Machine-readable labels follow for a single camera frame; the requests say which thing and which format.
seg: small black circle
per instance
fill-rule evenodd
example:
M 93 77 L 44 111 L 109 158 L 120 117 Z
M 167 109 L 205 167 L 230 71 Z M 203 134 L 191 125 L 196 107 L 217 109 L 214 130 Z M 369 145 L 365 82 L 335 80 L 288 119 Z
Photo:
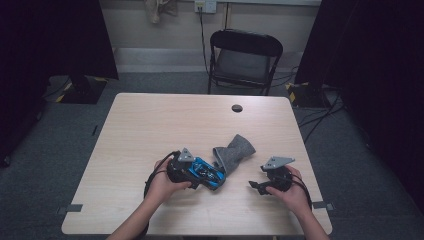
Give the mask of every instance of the small black circle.
M 242 107 L 242 106 L 240 106 L 240 105 L 238 105 L 238 104 L 234 104 L 234 105 L 231 107 L 231 109 L 233 110 L 233 112 L 237 112 L 237 113 L 239 113 L 239 112 L 243 111 L 243 107 Z

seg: chair backrest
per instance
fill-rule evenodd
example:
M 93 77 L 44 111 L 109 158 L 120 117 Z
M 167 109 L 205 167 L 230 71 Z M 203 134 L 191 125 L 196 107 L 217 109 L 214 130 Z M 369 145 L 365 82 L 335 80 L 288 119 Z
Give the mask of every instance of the chair backrest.
M 214 52 L 214 47 L 217 47 L 277 58 L 283 53 L 283 45 L 272 36 L 234 29 L 225 29 L 213 33 L 210 44 L 212 52 Z

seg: gray sock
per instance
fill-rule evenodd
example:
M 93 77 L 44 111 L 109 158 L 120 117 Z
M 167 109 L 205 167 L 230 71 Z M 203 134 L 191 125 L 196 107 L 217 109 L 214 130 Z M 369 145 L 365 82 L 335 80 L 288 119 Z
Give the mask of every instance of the gray sock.
M 240 161 L 256 152 L 252 144 L 237 134 L 228 147 L 213 148 L 216 164 L 224 168 L 226 175 L 230 175 L 240 164 Z

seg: electrical outlet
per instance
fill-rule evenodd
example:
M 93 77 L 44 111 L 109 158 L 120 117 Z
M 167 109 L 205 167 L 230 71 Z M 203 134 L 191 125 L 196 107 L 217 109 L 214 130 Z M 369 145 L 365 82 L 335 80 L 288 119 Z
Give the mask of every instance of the electrical outlet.
M 216 1 L 206 1 L 205 9 L 207 13 L 216 13 Z
M 206 12 L 205 1 L 194 1 L 194 12 L 199 12 L 199 8 L 202 9 L 202 12 Z

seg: hand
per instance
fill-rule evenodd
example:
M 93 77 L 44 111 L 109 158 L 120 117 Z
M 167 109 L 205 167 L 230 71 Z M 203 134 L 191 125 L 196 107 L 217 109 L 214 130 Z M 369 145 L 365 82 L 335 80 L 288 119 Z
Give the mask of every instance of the hand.
M 191 182 L 174 183 L 169 179 L 168 174 L 166 173 L 166 166 L 168 166 L 170 160 L 171 158 L 168 158 L 158 169 L 156 176 L 150 184 L 146 198 L 152 198 L 159 203 L 163 203 L 177 190 L 182 190 L 191 186 Z
M 286 165 L 286 167 L 289 169 L 289 171 L 293 174 L 298 176 L 300 179 L 302 179 L 302 175 L 300 174 L 299 170 L 296 168 L 293 168 L 289 165 Z M 293 181 L 300 182 L 299 179 L 296 177 L 293 177 Z M 308 210 L 310 211 L 308 200 L 306 198 L 305 191 L 298 186 L 297 184 L 292 184 L 290 189 L 287 190 L 287 192 L 282 192 L 278 189 L 275 189 L 273 187 L 266 187 L 266 190 L 279 198 L 281 201 L 283 201 L 287 208 L 292 211 L 294 214 L 298 215 L 302 211 Z

